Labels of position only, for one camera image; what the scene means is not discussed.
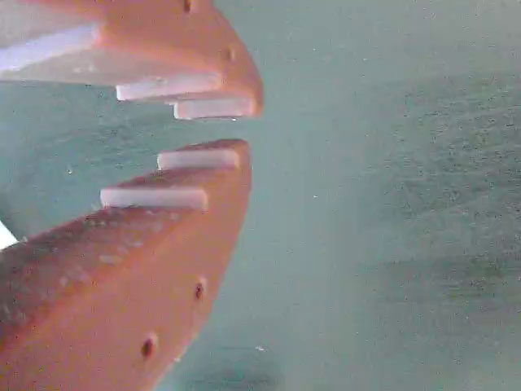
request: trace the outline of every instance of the small hole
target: small hole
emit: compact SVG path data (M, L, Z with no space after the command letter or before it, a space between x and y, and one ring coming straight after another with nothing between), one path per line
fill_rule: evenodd
M226 49L226 51L225 51L226 60L235 61L236 56L237 55L235 54L235 50L232 47L229 47L228 49Z
M192 1L193 1L193 0L185 0L185 1L184 1L183 8L184 8L184 10L185 10L185 12L186 12L187 14L190 13L190 12L192 12L192 7L193 7L193 5L192 5Z
M196 300L201 300L203 298L203 294L204 294L204 285L203 283L197 283L195 285L195 292L194 292L194 297Z
M141 346L141 355L143 358L148 359L152 357L152 355L157 350L157 336L149 336L143 345Z

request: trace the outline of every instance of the white plastic tab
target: white plastic tab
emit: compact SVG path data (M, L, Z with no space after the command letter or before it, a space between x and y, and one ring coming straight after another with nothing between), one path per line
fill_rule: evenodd
M181 94L209 92L221 86L215 72L181 72L171 77L155 77L116 86L119 100L157 100Z
M32 64L83 51L91 47L99 27L87 24L44 35L0 49L0 72L15 72Z
M181 100L172 104L178 120L252 116L254 111L252 101L244 97Z
M107 187L101 190L100 199L104 207L208 209L208 194L198 187Z
M157 156L159 169L234 169L240 156L230 149L161 152Z

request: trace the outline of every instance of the orange curved part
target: orange curved part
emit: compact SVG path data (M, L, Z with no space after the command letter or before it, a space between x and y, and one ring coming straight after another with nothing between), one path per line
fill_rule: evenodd
M0 11L2 79L116 86L183 119L262 111L256 66L211 0L0 0Z
M150 389L197 336L247 209L248 146L159 163L103 189L98 212L0 253L0 389Z

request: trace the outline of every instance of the textured surface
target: textured surface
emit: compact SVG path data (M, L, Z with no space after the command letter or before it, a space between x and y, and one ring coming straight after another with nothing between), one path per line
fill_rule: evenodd
M4 84L2 221L38 232L160 150L245 138L234 262L160 389L519 389L521 4L218 5L264 117L175 122L108 90Z

